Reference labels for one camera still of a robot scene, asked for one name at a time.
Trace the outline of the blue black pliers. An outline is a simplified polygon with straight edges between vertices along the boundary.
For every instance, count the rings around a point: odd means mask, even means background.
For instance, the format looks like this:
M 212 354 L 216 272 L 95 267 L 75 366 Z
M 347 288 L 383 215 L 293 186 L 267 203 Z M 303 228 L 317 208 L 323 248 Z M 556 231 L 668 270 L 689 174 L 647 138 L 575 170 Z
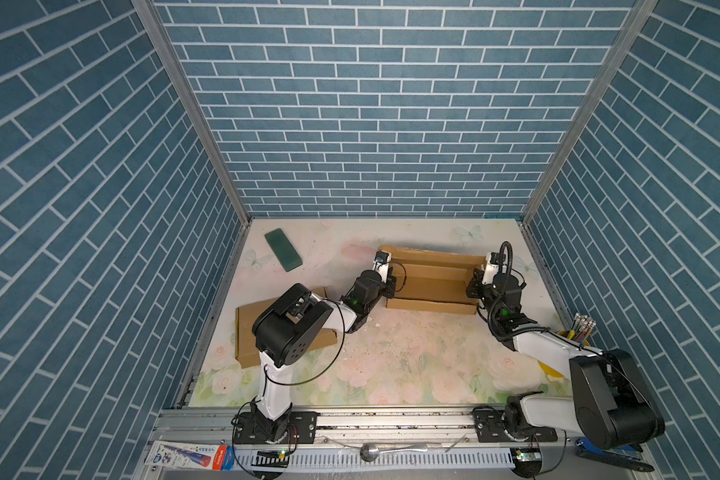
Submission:
M 611 449 L 600 449 L 589 439 L 581 437 L 575 441 L 576 455 L 580 458 L 602 464 L 642 473 L 655 471 L 655 467 L 644 461 L 643 448 L 638 444 Z

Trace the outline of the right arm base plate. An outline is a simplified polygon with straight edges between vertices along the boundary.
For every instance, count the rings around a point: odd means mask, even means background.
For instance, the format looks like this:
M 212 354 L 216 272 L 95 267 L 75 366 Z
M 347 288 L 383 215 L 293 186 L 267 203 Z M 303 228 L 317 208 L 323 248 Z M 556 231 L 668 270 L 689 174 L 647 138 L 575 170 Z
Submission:
M 555 429 L 532 426 L 519 413 L 506 414 L 503 410 L 482 406 L 474 408 L 471 415 L 479 443 L 558 441 Z

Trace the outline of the yellow pencil cup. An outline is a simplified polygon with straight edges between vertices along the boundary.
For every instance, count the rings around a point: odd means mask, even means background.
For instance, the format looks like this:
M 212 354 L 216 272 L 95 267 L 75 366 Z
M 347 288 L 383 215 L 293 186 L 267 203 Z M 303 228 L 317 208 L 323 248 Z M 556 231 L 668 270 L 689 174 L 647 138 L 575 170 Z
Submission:
M 574 315 L 572 327 L 568 330 L 558 331 L 557 334 L 574 343 L 581 343 L 584 346 L 589 346 L 589 338 L 594 332 L 595 327 L 596 322 L 592 317 L 576 313 Z M 539 363 L 539 366 L 548 377 L 555 379 L 563 378 L 563 375 L 560 372 L 552 369 L 544 363 Z

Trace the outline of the green sponge block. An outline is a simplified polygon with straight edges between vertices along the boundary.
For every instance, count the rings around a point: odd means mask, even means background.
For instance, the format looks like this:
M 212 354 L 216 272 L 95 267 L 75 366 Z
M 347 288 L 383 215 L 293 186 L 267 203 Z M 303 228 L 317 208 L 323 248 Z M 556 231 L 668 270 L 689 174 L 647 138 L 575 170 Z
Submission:
M 303 265 L 302 257 L 281 228 L 266 233 L 264 237 L 285 272 Z

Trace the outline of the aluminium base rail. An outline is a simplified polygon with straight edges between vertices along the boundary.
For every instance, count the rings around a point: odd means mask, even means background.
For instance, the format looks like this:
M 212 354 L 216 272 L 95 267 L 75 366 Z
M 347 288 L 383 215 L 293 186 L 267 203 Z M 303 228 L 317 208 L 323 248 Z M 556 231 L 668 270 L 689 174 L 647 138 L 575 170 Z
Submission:
M 556 430 L 558 441 L 515 443 L 479 443 L 471 415 L 472 406 L 456 407 L 364 407 L 317 408 L 313 444 L 235 444 L 234 426 L 245 409 L 184 409 L 160 413 L 148 442 L 142 463 L 136 471 L 138 479 L 654 479 L 656 473 L 642 473 L 580 458 L 575 441 L 583 437 Z M 515 463 L 514 469 L 468 470 L 392 470 L 355 473 L 268 473 L 248 471 L 209 471 L 172 469 L 148 466 L 145 461 L 156 441 L 208 445 L 229 445 L 234 458 L 241 449 L 264 451 L 264 456 L 283 460 L 299 450 L 345 448 L 328 443 L 362 445 L 363 443 L 416 444 L 440 443 L 444 446 L 466 437 L 455 448 L 507 448 Z

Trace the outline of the cardboard box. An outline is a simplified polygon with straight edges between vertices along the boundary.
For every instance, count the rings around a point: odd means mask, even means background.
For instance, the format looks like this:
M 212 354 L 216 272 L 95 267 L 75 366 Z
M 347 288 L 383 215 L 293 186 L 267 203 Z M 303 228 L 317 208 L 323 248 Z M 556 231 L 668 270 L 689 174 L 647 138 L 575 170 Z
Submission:
M 485 256 L 444 253 L 382 245 L 391 255 L 391 275 L 397 291 L 386 300 L 388 309 L 475 315 L 477 299 L 467 296 L 475 269 Z
M 336 343 L 325 332 L 333 306 L 302 284 L 295 284 L 276 299 L 236 309 L 235 358 L 243 368 L 258 366 L 265 354 L 277 367 L 292 365 L 307 351 Z

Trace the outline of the metal spoon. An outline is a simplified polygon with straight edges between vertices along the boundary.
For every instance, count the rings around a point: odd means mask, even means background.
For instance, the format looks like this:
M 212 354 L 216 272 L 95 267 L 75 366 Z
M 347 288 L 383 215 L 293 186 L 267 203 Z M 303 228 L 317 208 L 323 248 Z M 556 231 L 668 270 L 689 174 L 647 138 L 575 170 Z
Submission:
M 373 463 L 380 459 L 385 454 L 394 453 L 427 453 L 434 450 L 442 450 L 449 452 L 460 443 L 466 441 L 466 437 L 462 437 L 455 442 L 444 446 L 440 443 L 416 443 L 416 444 L 385 444 L 381 446 L 375 443 L 363 443 L 362 445 L 352 445 L 347 443 L 339 442 L 338 440 L 328 439 L 327 442 L 341 447 L 356 450 L 359 454 L 360 459 L 366 463 Z

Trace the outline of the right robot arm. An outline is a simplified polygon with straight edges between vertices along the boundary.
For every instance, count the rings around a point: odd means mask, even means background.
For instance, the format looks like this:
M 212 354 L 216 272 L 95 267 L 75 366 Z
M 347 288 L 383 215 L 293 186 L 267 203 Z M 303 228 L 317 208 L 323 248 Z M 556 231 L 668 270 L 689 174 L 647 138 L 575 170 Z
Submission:
M 571 382 L 569 397 L 529 392 L 509 397 L 507 434 L 523 441 L 535 429 L 580 434 L 601 450 L 643 444 L 665 433 L 665 420 L 633 357 L 621 349 L 576 343 L 521 312 L 523 284 L 507 271 L 476 268 L 466 295 L 504 347 L 529 356 Z

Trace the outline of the white printed package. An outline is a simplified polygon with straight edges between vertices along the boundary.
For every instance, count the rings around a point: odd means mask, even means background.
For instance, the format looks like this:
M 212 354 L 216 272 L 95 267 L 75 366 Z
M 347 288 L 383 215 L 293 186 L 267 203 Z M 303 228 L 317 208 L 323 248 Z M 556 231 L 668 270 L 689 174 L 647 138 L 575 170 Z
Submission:
M 231 471 L 235 458 L 229 445 L 156 441 L 145 463 L 172 469 Z

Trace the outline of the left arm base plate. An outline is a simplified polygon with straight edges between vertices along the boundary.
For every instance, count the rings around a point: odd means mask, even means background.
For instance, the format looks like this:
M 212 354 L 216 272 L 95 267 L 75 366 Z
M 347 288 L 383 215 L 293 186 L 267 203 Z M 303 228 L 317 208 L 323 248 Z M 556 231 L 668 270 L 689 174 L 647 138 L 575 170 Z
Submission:
M 244 411 L 237 417 L 233 440 L 235 444 L 313 444 L 317 419 L 315 411 L 286 411 L 276 420 L 259 411 Z

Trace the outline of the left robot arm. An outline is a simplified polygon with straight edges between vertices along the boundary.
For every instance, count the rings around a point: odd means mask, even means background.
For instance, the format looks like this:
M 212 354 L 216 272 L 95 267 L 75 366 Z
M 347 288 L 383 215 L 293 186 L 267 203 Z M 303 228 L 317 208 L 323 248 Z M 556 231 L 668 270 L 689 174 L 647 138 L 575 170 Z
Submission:
M 294 365 L 323 330 L 342 337 L 365 325 L 383 298 L 394 296 L 397 279 L 385 266 L 363 271 L 339 300 L 327 299 L 296 283 L 256 319 L 252 327 L 259 350 L 262 383 L 251 405 L 254 432 L 275 442 L 289 428 Z

